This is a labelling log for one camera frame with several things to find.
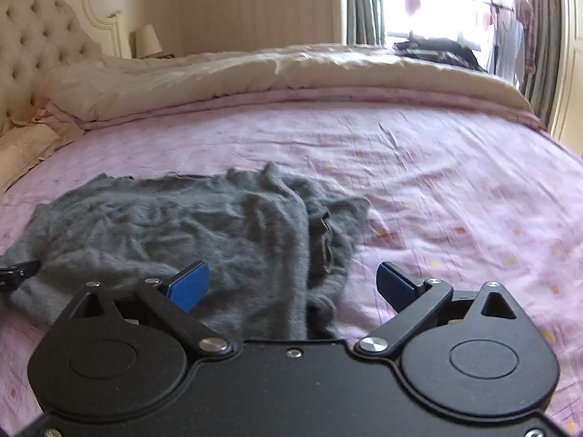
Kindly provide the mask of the grey-green curtain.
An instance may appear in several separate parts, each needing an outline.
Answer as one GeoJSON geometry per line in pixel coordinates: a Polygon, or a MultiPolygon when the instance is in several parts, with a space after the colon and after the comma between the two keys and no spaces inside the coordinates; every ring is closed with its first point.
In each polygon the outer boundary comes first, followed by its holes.
{"type": "Polygon", "coordinates": [[[347,43],[383,46],[383,0],[347,0],[347,43]]]}
{"type": "Polygon", "coordinates": [[[533,112],[544,124],[551,120],[559,71],[562,1],[527,0],[533,7],[533,48],[526,57],[523,92],[533,112]]]}

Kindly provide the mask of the beige folded duvet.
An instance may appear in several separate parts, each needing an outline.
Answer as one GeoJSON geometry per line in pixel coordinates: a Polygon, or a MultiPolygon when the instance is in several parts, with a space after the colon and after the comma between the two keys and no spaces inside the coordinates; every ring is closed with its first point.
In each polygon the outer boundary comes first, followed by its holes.
{"type": "Polygon", "coordinates": [[[488,73],[396,55],[369,46],[289,46],[176,59],[100,56],[50,73],[50,111],[79,123],[114,121],[194,103],[257,94],[328,96],[375,90],[379,96],[420,96],[520,119],[530,104],[510,83],[488,73]]]}

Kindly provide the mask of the grey-green left curtain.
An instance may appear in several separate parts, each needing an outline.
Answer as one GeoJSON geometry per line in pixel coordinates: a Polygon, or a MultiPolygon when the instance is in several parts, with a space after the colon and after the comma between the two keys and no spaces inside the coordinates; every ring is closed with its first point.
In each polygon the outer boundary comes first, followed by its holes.
{"type": "Polygon", "coordinates": [[[347,43],[383,46],[383,0],[347,0],[347,43]]]}

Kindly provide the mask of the pink patterned bed sheet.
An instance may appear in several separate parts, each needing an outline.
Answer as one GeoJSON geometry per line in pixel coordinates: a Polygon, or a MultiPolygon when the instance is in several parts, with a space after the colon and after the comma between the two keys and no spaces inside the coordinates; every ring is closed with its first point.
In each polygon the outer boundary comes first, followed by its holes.
{"type": "Polygon", "coordinates": [[[462,289],[502,282],[556,353],[549,415],[582,432],[582,161],[530,121],[382,89],[245,94],[91,125],[1,197],[1,247],[98,175],[224,177],[267,165],[369,202],[336,302],[355,338],[391,315],[390,260],[462,289]]]}

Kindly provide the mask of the cream bedside lamp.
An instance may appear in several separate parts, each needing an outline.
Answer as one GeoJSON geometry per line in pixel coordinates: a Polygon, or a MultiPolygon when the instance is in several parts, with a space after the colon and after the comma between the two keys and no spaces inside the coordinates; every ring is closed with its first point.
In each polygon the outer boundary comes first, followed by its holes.
{"type": "Polygon", "coordinates": [[[134,45],[136,46],[136,58],[151,57],[162,52],[160,40],[151,24],[136,29],[134,45]]]}

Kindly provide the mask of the cream panelled wardrobe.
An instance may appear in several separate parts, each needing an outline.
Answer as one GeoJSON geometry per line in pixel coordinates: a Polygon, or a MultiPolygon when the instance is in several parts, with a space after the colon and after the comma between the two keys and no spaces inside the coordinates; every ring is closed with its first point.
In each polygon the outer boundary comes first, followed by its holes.
{"type": "Polygon", "coordinates": [[[549,133],[582,155],[582,0],[561,0],[561,42],[549,133]]]}

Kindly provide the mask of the cream tufted headboard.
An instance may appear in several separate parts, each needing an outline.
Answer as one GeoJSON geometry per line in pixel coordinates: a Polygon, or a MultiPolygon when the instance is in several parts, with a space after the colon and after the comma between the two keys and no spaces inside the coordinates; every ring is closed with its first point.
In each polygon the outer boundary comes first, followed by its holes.
{"type": "Polygon", "coordinates": [[[1,130],[43,105],[43,80],[99,55],[129,58],[125,16],[98,15],[93,0],[1,0],[1,130]]]}

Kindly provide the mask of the cream embroidered pillow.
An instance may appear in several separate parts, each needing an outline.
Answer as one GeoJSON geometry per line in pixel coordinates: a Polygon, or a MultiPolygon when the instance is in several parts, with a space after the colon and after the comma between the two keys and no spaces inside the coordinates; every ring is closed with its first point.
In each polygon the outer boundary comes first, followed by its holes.
{"type": "Polygon", "coordinates": [[[75,123],[45,117],[15,124],[1,135],[1,193],[60,148],[78,140],[84,131],[75,123]]]}

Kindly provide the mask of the grey argyle knit sweater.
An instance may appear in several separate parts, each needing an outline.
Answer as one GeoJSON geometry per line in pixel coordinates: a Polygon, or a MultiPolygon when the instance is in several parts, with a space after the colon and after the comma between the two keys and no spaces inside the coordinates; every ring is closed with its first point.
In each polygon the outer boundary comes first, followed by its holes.
{"type": "Polygon", "coordinates": [[[194,317],[238,338],[328,337],[368,223],[369,202],[281,172],[98,176],[36,207],[5,266],[39,273],[7,302],[50,326],[89,281],[126,292],[203,261],[210,289],[194,317]]]}

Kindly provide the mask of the grey-green right curtain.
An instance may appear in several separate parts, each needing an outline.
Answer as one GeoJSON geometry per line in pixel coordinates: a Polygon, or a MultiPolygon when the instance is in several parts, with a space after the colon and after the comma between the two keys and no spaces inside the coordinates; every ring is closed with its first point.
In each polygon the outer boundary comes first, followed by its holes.
{"type": "Polygon", "coordinates": [[[523,92],[533,112],[544,124],[551,120],[559,71],[562,1],[527,0],[533,7],[533,48],[526,57],[523,92]]]}

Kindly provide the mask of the hanging laundry on rack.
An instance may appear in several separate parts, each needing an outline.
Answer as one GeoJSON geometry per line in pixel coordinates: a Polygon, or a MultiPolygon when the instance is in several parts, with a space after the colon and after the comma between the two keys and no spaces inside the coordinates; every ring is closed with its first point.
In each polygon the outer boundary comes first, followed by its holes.
{"type": "Polygon", "coordinates": [[[536,12],[528,0],[490,0],[492,50],[487,71],[519,88],[536,70],[536,12]]]}

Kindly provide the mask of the dark clothes pile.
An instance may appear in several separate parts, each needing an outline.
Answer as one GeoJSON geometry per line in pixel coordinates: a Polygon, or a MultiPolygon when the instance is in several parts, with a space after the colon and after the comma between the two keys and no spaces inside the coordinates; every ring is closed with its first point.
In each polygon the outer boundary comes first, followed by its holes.
{"type": "Polygon", "coordinates": [[[485,72],[478,63],[473,51],[460,43],[448,39],[410,38],[395,43],[393,50],[402,57],[451,65],[467,70],[485,72]]]}

